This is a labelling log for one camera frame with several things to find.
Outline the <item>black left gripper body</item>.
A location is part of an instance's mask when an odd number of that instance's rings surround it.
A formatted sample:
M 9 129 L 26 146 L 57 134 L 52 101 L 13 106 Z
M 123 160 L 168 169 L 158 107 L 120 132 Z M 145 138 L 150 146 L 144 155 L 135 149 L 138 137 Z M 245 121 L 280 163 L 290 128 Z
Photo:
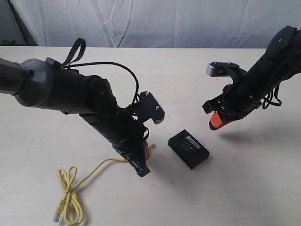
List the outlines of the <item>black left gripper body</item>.
M 125 109 L 106 116 L 82 113 L 80 117 L 99 132 L 120 153 L 142 153 L 146 128 Z

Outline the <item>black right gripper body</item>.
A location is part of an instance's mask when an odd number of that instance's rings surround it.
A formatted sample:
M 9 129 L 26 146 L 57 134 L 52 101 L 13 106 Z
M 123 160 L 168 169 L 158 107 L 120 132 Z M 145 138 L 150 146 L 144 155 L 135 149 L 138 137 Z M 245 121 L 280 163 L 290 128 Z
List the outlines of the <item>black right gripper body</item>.
M 221 119 L 240 120 L 261 105 L 266 96 L 266 74 L 258 70 L 228 70 L 232 85 L 223 89 Z

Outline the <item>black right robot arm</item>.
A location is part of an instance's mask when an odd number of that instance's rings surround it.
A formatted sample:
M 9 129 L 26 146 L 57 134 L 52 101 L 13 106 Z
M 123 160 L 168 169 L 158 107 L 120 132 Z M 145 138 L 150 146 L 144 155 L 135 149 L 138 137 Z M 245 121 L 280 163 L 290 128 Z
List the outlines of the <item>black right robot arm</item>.
M 210 129 L 218 130 L 241 120 L 259 107 L 281 106 L 278 98 L 280 83 L 300 72 L 301 32 L 292 26 L 284 27 L 272 38 L 265 53 L 248 71 L 235 63 L 209 63 L 207 75 L 233 80 L 220 95 L 202 106 L 206 114 L 212 114 Z

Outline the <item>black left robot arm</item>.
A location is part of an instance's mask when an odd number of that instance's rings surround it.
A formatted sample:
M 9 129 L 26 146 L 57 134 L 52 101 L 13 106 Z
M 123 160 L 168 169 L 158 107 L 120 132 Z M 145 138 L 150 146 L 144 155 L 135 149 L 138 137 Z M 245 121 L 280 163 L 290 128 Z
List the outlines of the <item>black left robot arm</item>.
M 62 63 L 52 58 L 23 63 L 2 59 L 0 91 L 14 96 L 26 107 L 78 114 L 144 177 L 150 172 L 145 157 L 148 129 L 134 119 L 133 107 L 138 97 L 121 108 L 107 79 L 80 74 L 75 63 L 83 57 L 85 49 L 85 40 L 79 38 Z

